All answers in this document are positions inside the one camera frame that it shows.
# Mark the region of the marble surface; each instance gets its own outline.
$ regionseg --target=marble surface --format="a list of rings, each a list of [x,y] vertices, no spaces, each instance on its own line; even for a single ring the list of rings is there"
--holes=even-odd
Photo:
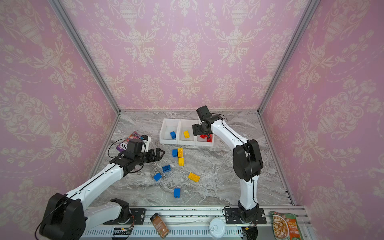
[[[260,146],[264,168],[257,185],[257,200],[260,205],[289,204],[284,188],[255,111],[217,112],[227,116],[227,123],[239,134],[255,139]],[[152,138],[150,149],[159,147],[166,153],[161,161],[145,164],[143,169],[128,174],[105,190],[92,206],[105,204],[112,198],[127,201],[132,206],[153,205],[237,205],[240,197],[240,179],[232,167],[232,150],[218,137],[213,147],[162,145],[159,143],[160,128],[164,118],[197,119],[195,111],[188,112],[122,112],[110,144],[129,136],[133,131]],[[116,156],[117,144],[111,147],[110,155]],[[172,149],[184,149],[184,166],[172,157]],[[110,161],[107,153],[98,166],[100,171]],[[162,172],[162,167],[171,165],[171,171]],[[160,172],[161,180],[153,176]],[[199,175],[198,183],[188,179],[190,172]],[[181,188],[181,196],[173,196],[174,188]]]

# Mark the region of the wall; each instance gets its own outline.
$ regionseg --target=wall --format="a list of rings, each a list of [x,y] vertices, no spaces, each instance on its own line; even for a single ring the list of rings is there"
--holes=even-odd
[[[0,2],[0,231],[32,239],[83,183],[116,115],[47,1]]]
[[[62,0],[121,109],[257,109],[308,0]]]
[[[384,239],[384,3],[322,0],[263,114],[319,239]]]

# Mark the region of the white robotic arm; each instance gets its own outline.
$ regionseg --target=white robotic arm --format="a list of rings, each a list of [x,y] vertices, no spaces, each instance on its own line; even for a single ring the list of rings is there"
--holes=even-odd
[[[225,120],[216,120],[212,125],[212,133],[221,138],[230,148],[243,145],[248,141],[245,137],[235,132]],[[258,175],[253,176],[249,181],[240,181],[240,203],[246,209],[252,209],[257,205],[257,180]]]
[[[244,222],[252,221],[258,212],[257,180],[263,168],[259,144],[234,131],[218,114],[211,114],[207,106],[196,110],[201,124],[192,126],[194,136],[215,134],[233,149],[233,169],[240,178],[239,215]]]
[[[233,149],[233,169],[241,179],[238,213],[244,222],[253,221],[259,209],[256,199],[257,180],[263,168],[257,141],[239,135],[222,117],[211,114],[207,106],[197,109],[197,114],[201,124],[192,126],[194,136],[215,134]],[[89,210],[87,208],[98,195],[130,173],[136,165],[162,159],[164,151],[159,148],[155,151],[149,150],[151,138],[146,135],[142,137],[143,139],[131,139],[124,152],[112,159],[103,170],[87,182],[65,195],[56,193],[52,196],[40,224],[40,234],[52,240],[77,240],[85,231],[107,221],[127,223],[131,213],[129,203],[123,200],[112,199],[102,206]]]
[[[114,182],[130,173],[137,165],[160,161],[164,151],[148,149],[151,138],[131,139],[127,149],[113,158],[91,179],[65,195],[56,193],[45,209],[40,234],[52,240],[77,240],[85,231],[110,220],[125,224],[131,216],[129,203],[112,199],[107,204],[86,210],[91,202]]]

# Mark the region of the black cable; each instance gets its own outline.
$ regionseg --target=black cable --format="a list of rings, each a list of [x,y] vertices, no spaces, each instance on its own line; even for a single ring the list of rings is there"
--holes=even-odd
[[[114,166],[116,166],[117,164],[113,165],[112,167],[110,167],[107,171],[111,170]],[[98,175],[95,179],[93,179],[92,181],[90,181],[88,184],[86,184],[84,187],[82,187],[79,191],[81,192],[81,190],[83,190],[86,186],[90,185],[93,181],[95,181],[96,179],[98,179],[100,176],[104,175],[104,173],[101,173],[100,175]],[[65,204],[69,199],[71,199],[73,196],[75,196],[77,193],[73,194],[72,196],[70,196],[67,200],[65,200],[62,204],[60,204],[57,208],[55,208],[54,210],[52,210],[52,212],[50,212],[47,216],[45,216],[45,218],[43,218],[41,220],[41,222],[39,223],[39,225],[37,225],[37,228],[35,230],[35,239],[36,240],[39,240],[37,238],[37,230],[39,229],[40,225],[43,223],[43,221],[49,216],[51,215],[54,211],[56,211],[59,207],[61,207],[63,204]]]
[[[253,193],[253,198],[252,198],[252,200],[253,200],[256,204],[258,204],[258,203],[255,201],[255,181],[253,181],[252,193]]]
[[[130,217],[133,217],[133,222],[132,222],[131,226],[128,228],[128,229],[131,229],[129,234],[126,234],[127,231],[119,232],[119,233],[116,233],[116,234],[113,232],[113,240],[115,240],[115,235],[128,235],[125,239],[127,239],[131,235],[131,233],[133,231],[133,227],[135,226],[135,216],[131,215]]]
[[[36,230],[35,230],[35,239],[36,239],[36,240],[39,240],[39,239],[37,238],[37,230],[39,229],[39,227],[41,226],[41,224],[43,223],[43,221],[44,221],[49,215],[51,215],[54,211],[56,211],[59,207],[61,207],[63,204],[65,204],[69,199],[71,199],[73,196],[75,196],[76,194],[77,194],[77,193],[73,194],[71,197],[69,197],[67,200],[65,200],[65,201],[64,201],[62,204],[60,204],[57,208],[53,209],[52,212],[48,213],[48,215],[45,216],[45,218],[43,218],[43,219],[41,220],[41,222],[39,223],[39,225],[37,225],[37,228],[36,228]]]
[[[143,144],[144,144],[144,152],[145,152],[145,149],[147,148],[147,146],[145,145],[145,142],[143,141]],[[144,165],[141,166],[141,168],[137,171],[134,171],[134,172],[129,172],[129,173],[136,173],[136,172],[139,172],[141,169],[143,169]]]
[[[129,172],[129,173],[136,173],[136,172],[139,172],[141,169],[143,169],[143,167],[144,167],[144,165],[143,165],[143,166],[141,166],[141,168],[140,168],[139,170],[137,170],[137,171],[134,171],[134,172]]]
[[[223,119],[221,120],[221,124],[225,127],[225,129],[226,130],[228,130],[230,133],[232,133],[232,135],[234,135],[237,139],[239,139],[243,144],[244,144],[244,146],[245,146],[245,143],[240,139],[240,138],[238,138],[238,136],[236,136],[235,134],[233,134],[233,132],[231,132],[225,125],[224,125],[224,123],[223,123]],[[245,146],[245,149],[246,149],[246,151],[247,151],[247,153],[248,153],[248,155],[250,154],[249,153],[249,150],[248,150],[248,148]],[[251,167],[251,172],[252,172],[252,163],[251,163],[251,160],[249,159],[249,166]],[[257,202],[255,201],[255,182],[252,180],[252,178],[251,178],[251,182],[253,182],[253,198],[252,198],[252,200],[254,201],[254,203],[256,203],[257,204]]]
[[[257,227],[252,228],[252,230],[243,231],[243,234],[245,233],[247,235],[247,240],[256,240],[257,236],[259,235],[259,231]]]
[[[228,118],[224,115],[224,114],[220,114],[220,113],[211,113],[211,114],[217,114],[217,115],[221,115],[221,116],[224,116],[225,119],[228,121]]]
[[[223,216],[225,216],[225,214],[224,214],[224,209],[225,209],[226,207],[229,207],[229,208],[231,209],[231,206],[225,206],[225,207],[223,208],[223,210],[222,210]]]
[[[108,157],[111,157],[111,156],[109,155],[109,150],[111,149],[111,147],[112,147],[115,143],[117,143],[118,141],[126,140],[126,139],[127,139],[127,138],[122,138],[122,139],[119,139],[119,140],[117,140],[116,142],[112,143],[112,144],[109,146],[109,148],[108,148]]]

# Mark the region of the spice jar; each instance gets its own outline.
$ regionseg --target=spice jar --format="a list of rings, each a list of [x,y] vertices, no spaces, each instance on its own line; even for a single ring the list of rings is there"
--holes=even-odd
[[[163,222],[161,217],[158,215],[158,213],[155,213],[151,217],[151,222],[161,238],[165,238],[169,234],[169,229],[167,228],[166,224]]]

